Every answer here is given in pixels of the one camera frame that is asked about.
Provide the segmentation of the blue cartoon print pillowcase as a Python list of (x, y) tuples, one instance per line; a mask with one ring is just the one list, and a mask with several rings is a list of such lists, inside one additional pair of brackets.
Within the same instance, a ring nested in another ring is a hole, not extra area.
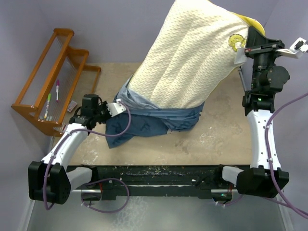
[(128, 130), (120, 136), (106, 137), (110, 149), (116, 148), (135, 136), (152, 137), (165, 135), (170, 132), (189, 131), (199, 121), (204, 104), (195, 108), (159, 108), (152, 102), (128, 88), (130, 78), (121, 87), (116, 99), (120, 99), (130, 110), (131, 122), (127, 112), (123, 112), (107, 120), (105, 133), (115, 135)]

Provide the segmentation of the white quilted pillow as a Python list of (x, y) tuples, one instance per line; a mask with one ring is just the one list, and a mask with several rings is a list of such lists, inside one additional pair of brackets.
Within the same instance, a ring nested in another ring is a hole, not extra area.
[(201, 105), (242, 64), (236, 54), (246, 46), (250, 26), (265, 32), (257, 20), (208, 0), (175, 1), (127, 94), (144, 108)]

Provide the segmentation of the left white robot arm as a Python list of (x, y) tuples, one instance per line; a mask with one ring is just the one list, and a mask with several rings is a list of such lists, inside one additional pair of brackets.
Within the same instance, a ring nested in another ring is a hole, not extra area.
[(110, 118), (107, 102), (96, 94), (83, 96), (81, 107), (70, 118), (58, 143), (41, 161), (33, 161), (29, 165), (30, 199), (42, 201), (46, 210), (50, 210), (54, 204), (64, 204), (70, 192), (82, 185), (89, 189), (97, 187), (97, 167), (80, 165), (70, 172), (67, 167), (80, 144), (95, 126)]

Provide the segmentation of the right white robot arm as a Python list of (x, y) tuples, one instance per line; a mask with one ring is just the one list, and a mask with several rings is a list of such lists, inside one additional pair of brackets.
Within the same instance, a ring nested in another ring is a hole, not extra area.
[(244, 55), (253, 59), (253, 72), (251, 89), (245, 92), (242, 106), (250, 125), (253, 159), (246, 170), (222, 166), (214, 176), (219, 188), (232, 183), (240, 194), (274, 198), (289, 182), (289, 174), (282, 171), (278, 160), (273, 134), (275, 95), (290, 79), (288, 71), (275, 64), (278, 50), (283, 48), (281, 40), (266, 38), (249, 27)]

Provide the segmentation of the small red white card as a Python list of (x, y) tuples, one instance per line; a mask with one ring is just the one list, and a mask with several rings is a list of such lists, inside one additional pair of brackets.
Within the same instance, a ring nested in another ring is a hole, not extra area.
[(77, 106), (77, 102), (71, 101), (67, 107), (67, 112), (72, 112), (76, 106)]

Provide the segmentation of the pink marker pen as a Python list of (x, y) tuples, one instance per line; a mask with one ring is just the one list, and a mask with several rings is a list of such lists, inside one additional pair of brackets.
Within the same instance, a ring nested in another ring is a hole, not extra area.
[(60, 81), (59, 79), (56, 80), (56, 102), (59, 101), (59, 85), (60, 85)]

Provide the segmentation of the green marker pen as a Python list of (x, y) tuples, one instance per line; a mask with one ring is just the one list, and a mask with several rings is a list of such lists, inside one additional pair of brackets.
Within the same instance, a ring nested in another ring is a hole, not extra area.
[(46, 110), (45, 110), (45, 114), (44, 114), (45, 120), (47, 119), (47, 116), (48, 116), (50, 101), (51, 101), (51, 93), (49, 93), (48, 97), (47, 97)]

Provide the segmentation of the orange wooden rack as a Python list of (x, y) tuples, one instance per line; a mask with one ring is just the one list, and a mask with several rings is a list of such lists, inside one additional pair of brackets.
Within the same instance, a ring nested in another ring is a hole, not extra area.
[[(60, 137), (66, 126), (67, 107), (72, 101), (82, 74), (90, 75), (87, 93), (94, 93), (102, 69), (87, 63), (89, 51), (73, 48), (74, 31), (55, 28), (25, 85), (11, 108), (47, 136)], [(56, 80), (59, 101), (56, 102)], [(44, 119), (48, 94), (51, 101)]]

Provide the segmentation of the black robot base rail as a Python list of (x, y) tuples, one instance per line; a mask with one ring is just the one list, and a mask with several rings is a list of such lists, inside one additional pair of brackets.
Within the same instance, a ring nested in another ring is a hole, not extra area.
[(220, 165), (95, 166), (103, 183), (82, 185), (75, 191), (95, 200), (118, 196), (229, 197), (236, 188), (221, 178)]

